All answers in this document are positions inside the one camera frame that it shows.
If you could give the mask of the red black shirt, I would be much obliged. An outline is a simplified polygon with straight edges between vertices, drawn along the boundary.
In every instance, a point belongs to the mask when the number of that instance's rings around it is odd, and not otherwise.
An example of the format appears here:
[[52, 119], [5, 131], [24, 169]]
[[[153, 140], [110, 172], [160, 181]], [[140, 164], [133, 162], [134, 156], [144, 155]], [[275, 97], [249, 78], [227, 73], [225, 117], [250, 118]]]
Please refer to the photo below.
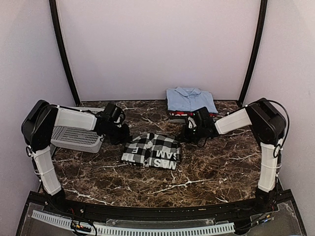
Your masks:
[[192, 117], [196, 115], [205, 116], [204, 112], [182, 112], [182, 111], [168, 111], [169, 118], [175, 117]]

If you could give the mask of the black white plaid shirt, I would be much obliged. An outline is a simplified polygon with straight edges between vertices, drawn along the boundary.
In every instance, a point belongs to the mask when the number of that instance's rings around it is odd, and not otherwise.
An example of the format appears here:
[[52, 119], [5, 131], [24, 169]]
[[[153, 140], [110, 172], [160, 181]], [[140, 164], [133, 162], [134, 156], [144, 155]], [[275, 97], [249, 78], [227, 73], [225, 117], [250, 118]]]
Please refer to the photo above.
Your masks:
[[182, 160], [179, 141], [172, 136], [144, 133], [129, 137], [121, 161], [134, 166], [175, 170]]

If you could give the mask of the light blue shirt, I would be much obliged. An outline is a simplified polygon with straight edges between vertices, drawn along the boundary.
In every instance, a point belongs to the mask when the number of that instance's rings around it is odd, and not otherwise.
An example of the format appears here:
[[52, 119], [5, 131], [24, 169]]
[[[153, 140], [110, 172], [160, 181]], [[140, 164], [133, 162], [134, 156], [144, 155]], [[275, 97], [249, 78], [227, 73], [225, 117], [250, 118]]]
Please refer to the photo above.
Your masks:
[[193, 112], [206, 107], [209, 113], [218, 113], [212, 94], [199, 88], [168, 88], [166, 100], [170, 111]]

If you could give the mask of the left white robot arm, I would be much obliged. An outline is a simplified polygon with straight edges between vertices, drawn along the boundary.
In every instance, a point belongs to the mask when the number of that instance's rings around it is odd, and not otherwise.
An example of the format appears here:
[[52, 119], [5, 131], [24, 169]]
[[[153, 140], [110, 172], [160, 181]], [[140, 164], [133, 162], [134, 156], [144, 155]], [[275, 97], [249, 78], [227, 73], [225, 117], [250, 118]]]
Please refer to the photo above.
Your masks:
[[25, 118], [21, 131], [47, 194], [53, 196], [50, 206], [58, 214], [69, 211], [69, 202], [59, 196], [63, 188], [57, 178], [51, 157], [51, 147], [97, 153], [103, 139], [113, 145], [129, 137], [129, 127], [124, 123], [123, 109], [109, 103], [101, 108], [64, 107], [39, 100]]

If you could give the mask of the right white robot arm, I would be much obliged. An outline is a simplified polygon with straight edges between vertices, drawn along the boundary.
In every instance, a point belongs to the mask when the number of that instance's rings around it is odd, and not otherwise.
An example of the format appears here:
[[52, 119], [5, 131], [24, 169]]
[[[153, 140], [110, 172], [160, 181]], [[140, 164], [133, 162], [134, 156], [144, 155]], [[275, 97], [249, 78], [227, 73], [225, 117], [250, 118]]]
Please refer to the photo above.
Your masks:
[[201, 139], [207, 141], [249, 126], [261, 148], [258, 189], [269, 193], [276, 187], [281, 152], [290, 126], [288, 113], [281, 114], [277, 106], [284, 108], [277, 101], [261, 98], [218, 120], [213, 120], [207, 108], [203, 107], [185, 119], [185, 125], [176, 139], [181, 143], [198, 145]]

